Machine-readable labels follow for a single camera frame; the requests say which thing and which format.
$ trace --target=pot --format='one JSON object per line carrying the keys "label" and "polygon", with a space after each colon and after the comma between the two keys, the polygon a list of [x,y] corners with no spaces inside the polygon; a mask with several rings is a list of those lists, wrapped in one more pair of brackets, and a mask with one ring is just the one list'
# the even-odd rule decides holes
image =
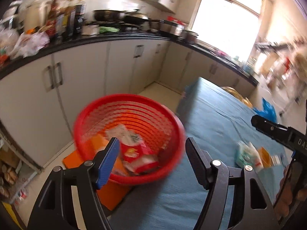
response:
{"label": "pot", "polygon": [[157,33],[160,30],[160,20],[148,20],[150,31]]}
{"label": "pot", "polygon": [[181,37],[185,39],[186,42],[189,43],[197,43],[198,33],[192,32],[190,30],[184,30]]}
{"label": "pot", "polygon": [[148,21],[148,16],[140,13],[139,9],[126,13],[126,16],[124,17],[125,23],[133,25],[142,25],[146,21]]}
{"label": "pot", "polygon": [[179,23],[160,20],[160,31],[180,36],[185,27]]}
{"label": "pot", "polygon": [[120,22],[125,17],[125,12],[118,10],[93,10],[93,13],[95,20],[102,22]]}

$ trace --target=plastic wrapper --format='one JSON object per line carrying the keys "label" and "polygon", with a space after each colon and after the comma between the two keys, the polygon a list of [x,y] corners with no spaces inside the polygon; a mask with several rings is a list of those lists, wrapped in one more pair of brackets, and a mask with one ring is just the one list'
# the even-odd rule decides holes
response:
{"label": "plastic wrapper", "polygon": [[19,56],[23,58],[36,55],[38,51],[50,42],[48,35],[45,32],[25,34],[22,33],[16,42],[13,51],[9,54],[11,59]]}
{"label": "plastic wrapper", "polygon": [[238,142],[239,148],[237,152],[236,164],[243,168],[245,165],[252,166],[256,172],[263,169],[260,155],[251,142],[246,145],[243,141]]}
{"label": "plastic wrapper", "polygon": [[261,117],[264,117],[273,123],[277,123],[277,117],[274,107],[266,101],[264,98],[262,98],[262,106],[263,110],[260,111],[257,108],[254,108],[254,111]]}
{"label": "plastic wrapper", "polygon": [[10,55],[16,42],[18,41],[19,34],[15,29],[0,28],[0,49],[5,50],[7,55]]}

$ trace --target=wok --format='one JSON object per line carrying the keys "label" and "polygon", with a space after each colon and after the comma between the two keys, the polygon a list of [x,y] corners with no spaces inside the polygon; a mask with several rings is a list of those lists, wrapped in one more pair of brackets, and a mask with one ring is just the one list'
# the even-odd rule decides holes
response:
{"label": "wok", "polygon": [[125,11],[118,10],[94,10],[93,13],[96,21],[103,22],[120,22],[125,17]]}

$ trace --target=white plastic bag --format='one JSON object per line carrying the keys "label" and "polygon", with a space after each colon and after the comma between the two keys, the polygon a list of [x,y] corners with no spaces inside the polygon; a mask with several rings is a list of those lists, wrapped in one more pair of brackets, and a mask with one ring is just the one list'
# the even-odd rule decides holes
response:
{"label": "white plastic bag", "polygon": [[16,42],[18,41],[19,34],[15,29],[0,28],[0,49],[5,49],[7,55],[10,55]]}
{"label": "white plastic bag", "polygon": [[50,42],[48,35],[45,32],[25,34],[22,33],[13,49],[10,53],[11,59],[15,59],[19,56],[23,58],[36,55],[38,51]]}

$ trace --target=crumpled snack bag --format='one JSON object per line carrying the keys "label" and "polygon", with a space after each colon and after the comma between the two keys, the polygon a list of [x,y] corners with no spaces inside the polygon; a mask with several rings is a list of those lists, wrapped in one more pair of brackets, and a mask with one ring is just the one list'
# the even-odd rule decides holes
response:
{"label": "crumpled snack bag", "polygon": [[148,173],[158,167],[158,157],[146,146],[142,137],[126,129],[123,124],[107,130],[106,135],[108,139],[119,139],[123,165],[135,175]]}

